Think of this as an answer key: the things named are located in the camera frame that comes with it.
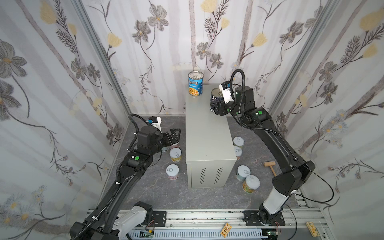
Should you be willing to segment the dark can with gold lid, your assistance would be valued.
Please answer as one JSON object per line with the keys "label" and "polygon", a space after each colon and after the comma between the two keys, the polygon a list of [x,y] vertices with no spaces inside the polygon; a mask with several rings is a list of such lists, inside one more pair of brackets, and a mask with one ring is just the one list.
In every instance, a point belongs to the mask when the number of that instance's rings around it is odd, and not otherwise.
{"label": "dark can with gold lid", "polygon": [[210,110],[216,115],[219,114],[219,103],[224,101],[223,93],[219,88],[211,91]]}

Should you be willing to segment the blue label soup can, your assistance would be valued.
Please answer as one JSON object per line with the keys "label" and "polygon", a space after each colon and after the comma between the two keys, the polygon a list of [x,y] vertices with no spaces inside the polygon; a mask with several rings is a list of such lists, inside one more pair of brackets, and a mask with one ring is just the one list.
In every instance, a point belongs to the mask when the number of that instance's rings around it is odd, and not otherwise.
{"label": "blue label soup can", "polygon": [[188,74],[189,94],[195,97],[203,93],[204,74],[200,71],[192,71]]}

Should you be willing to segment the green orange label can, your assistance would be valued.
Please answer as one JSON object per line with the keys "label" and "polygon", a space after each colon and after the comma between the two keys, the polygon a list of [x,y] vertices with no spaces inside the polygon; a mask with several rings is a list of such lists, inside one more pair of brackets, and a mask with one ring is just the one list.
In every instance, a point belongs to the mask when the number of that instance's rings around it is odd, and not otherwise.
{"label": "green orange label can", "polygon": [[243,190],[246,193],[253,193],[259,187],[260,180],[254,175],[247,176],[246,179],[243,181]]}

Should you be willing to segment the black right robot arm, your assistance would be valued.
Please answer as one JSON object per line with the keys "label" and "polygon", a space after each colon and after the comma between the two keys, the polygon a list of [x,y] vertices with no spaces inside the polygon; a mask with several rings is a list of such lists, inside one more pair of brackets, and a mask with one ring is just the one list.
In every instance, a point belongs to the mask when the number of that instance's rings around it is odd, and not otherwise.
{"label": "black right robot arm", "polygon": [[246,86],[245,73],[233,71],[229,81],[219,86],[223,100],[212,103],[216,115],[231,115],[242,128],[254,132],[277,161],[281,174],[273,177],[273,188],[256,213],[256,222],[270,226],[282,217],[284,204],[315,172],[315,164],[304,160],[279,132],[271,115],[255,106],[253,90]]}

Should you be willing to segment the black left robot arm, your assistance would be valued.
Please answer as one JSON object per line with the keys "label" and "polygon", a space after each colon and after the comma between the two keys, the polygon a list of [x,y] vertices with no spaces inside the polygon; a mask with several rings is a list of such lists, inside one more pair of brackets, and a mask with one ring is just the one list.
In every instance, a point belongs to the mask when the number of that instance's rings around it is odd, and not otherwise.
{"label": "black left robot arm", "polygon": [[158,117],[150,117],[140,128],[135,118],[142,119],[137,114],[129,115],[135,127],[134,138],[116,169],[115,183],[82,223],[73,224],[70,229],[73,240],[119,240],[136,226],[154,222],[153,207],[142,202],[138,202],[127,214],[121,217],[118,214],[134,186],[153,166],[153,156],[161,153],[163,148],[177,144],[181,129],[162,132]]}

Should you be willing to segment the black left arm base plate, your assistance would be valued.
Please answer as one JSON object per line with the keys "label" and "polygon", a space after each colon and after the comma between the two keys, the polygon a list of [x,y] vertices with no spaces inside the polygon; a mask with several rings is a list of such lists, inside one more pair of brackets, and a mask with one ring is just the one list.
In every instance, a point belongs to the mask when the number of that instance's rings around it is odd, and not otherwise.
{"label": "black left arm base plate", "polygon": [[166,226],[167,211],[154,211],[153,219],[149,225],[151,228],[163,228]]}

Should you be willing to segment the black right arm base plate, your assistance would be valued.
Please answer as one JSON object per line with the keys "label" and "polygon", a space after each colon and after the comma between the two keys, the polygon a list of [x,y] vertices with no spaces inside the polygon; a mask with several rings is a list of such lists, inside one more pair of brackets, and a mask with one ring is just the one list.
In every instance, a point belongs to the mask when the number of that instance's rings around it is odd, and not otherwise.
{"label": "black right arm base plate", "polygon": [[247,227],[279,227],[286,225],[282,212],[274,215],[269,214],[266,210],[244,211],[243,213],[243,220]]}

